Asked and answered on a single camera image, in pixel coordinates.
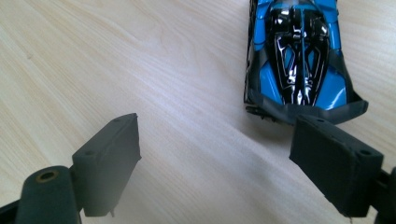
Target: wooden surface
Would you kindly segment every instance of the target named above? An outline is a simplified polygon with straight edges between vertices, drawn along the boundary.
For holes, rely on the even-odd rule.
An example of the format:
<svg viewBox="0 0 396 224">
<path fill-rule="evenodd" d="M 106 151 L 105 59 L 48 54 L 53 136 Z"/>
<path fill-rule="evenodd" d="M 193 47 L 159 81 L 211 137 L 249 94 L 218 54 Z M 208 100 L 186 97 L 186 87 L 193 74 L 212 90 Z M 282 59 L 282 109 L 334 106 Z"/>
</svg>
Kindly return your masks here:
<svg viewBox="0 0 396 224">
<path fill-rule="evenodd" d="M 396 165 L 396 2 L 339 0 L 369 101 L 339 125 Z M 83 223 L 349 223 L 289 160 L 292 128 L 243 104 L 248 0 L 0 1 L 0 204 L 115 117 L 140 161 L 116 217 Z M 373 223 L 375 212 L 354 223 Z"/>
</svg>

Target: wooden table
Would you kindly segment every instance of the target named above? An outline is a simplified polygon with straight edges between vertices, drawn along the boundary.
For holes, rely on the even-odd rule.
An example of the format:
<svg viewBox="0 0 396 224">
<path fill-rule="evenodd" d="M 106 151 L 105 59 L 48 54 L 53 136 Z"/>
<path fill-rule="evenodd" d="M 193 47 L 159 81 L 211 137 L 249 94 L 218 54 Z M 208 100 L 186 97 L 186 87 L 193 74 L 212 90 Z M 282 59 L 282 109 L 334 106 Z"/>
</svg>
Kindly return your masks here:
<svg viewBox="0 0 396 224">
<path fill-rule="evenodd" d="M 396 2 L 338 7 L 348 71 L 370 102 L 339 127 L 390 172 Z M 289 160 L 292 127 L 245 111 L 247 33 L 248 0 L 0 1 L 0 204 L 135 112 L 143 159 L 116 217 L 83 223 L 349 223 Z"/>
</svg>

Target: blue toy car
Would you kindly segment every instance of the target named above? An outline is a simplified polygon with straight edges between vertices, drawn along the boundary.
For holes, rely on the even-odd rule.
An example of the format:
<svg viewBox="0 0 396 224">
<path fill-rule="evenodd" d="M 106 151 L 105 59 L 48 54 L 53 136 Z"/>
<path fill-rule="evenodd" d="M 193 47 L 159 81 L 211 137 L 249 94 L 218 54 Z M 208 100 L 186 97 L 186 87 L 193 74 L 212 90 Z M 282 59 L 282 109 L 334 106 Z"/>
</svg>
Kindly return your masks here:
<svg viewBox="0 0 396 224">
<path fill-rule="evenodd" d="M 341 51 L 336 0 L 250 0 L 247 112 L 294 124 L 337 124 L 366 112 Z"/>
</svg>

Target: car body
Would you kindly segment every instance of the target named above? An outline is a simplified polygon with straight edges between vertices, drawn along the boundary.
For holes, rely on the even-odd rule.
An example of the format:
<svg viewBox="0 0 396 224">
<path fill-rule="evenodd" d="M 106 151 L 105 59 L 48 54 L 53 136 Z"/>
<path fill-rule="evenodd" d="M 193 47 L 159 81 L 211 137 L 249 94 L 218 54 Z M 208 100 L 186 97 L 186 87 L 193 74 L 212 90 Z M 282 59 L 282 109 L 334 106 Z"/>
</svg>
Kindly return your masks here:
<svg viewBox="0 0 396 224">
<path fill-rule="evenodd" d="M 336 0 L 250 0 L 244 101 L 247 112 L 288 124 L 366 112 L 341 51 Z"/>
</svg>

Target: sports car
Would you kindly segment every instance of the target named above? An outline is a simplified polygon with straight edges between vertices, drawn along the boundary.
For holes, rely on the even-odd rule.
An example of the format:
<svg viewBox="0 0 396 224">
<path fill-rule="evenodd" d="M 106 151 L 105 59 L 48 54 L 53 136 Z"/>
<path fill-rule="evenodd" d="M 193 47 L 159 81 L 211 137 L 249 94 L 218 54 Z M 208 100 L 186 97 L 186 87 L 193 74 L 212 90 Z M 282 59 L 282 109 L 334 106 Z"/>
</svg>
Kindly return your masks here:
<svg viewBox="0 0 396 224">
<path fill-rule="evenodd" d="M 336 0 L 250 0 L 247 112 L 293 125 L 337 124 L 366 112 L 341 51 Z"/>
</svg>

